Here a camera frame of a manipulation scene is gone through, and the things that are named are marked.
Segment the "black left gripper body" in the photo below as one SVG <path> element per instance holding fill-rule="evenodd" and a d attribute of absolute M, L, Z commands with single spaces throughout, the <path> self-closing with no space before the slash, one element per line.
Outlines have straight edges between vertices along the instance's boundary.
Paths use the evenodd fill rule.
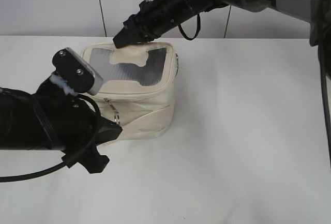
<path fill-rule="evenodd" d="M 51 148 L 77 156 L 91 145 L 101 127 L 101 113 L 91 98 L 64 92 L 50 78 L 32 94 L 33 110 Z"/>

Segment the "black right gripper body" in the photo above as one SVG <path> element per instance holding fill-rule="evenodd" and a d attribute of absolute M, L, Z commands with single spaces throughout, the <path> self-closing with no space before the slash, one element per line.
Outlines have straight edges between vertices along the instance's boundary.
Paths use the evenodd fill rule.
<path fill-rule="evenodd" d="M 186 21 L 186 0 L 143 1 L 139 7 L 124 26 L 139 29 L 154 40 Z"/>

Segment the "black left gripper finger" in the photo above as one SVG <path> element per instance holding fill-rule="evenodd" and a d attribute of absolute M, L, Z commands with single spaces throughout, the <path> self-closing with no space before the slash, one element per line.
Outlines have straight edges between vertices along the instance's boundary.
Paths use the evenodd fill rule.
<path fill-rule="evenodd" d="M 115 141 L 122 133 L 123 129 L 117 123 L 101 117 L 99 121 L 96 117 L 92 118 L 92 145 Z"/>
<path fill-rule="evenodd" d="M 65 155 L 62 157 L 64 164 L 71 168 L 75 164 L 82 165 L 90 174 L 101 173 L 110 162 L 106 155 L 101 155 L 96 146 L 90 145 L 80 154 L 74 156 L 74 151 L 68 149 L 62 151 Z"/>

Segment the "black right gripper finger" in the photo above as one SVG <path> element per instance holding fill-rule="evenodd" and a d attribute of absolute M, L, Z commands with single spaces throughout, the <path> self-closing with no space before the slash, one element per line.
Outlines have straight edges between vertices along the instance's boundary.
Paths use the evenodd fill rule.
<path fill-rule="evenodd" d="M 116 48 L 124 48 L 130 45 L 147 43 L 151 41 L 154 41 L 154 38 L 149 34 L 129 26 L 124 26 L 113 38 L 113 43 Z"/>

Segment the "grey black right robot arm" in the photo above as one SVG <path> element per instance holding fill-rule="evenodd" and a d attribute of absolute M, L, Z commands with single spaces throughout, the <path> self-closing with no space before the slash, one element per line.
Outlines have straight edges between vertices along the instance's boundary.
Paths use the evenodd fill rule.
<path fill-rule="evenodd" d="M 322 64 L 330 74 L 330 0 L 145 0 L 113 41 L 117 48 L 151 42 L 202 12 L 226 6 L 249 12 L 270 8 L 309 23 L 309 43 L 321 48 Z"/>

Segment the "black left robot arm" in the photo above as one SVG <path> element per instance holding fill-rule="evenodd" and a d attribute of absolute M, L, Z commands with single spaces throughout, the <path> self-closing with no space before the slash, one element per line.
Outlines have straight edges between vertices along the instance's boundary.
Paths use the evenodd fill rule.
<path fill-rule="evenodd" d="M 79 163 L 90 174 L 101 173 L 110 160 L 97 147 L 116 140 L 122 130 L 102 117 L 90 97 L 65 94 L 49 79 L 33 94 L 1 88 L 1 149 L 61 151 L 54 170 Z"/>

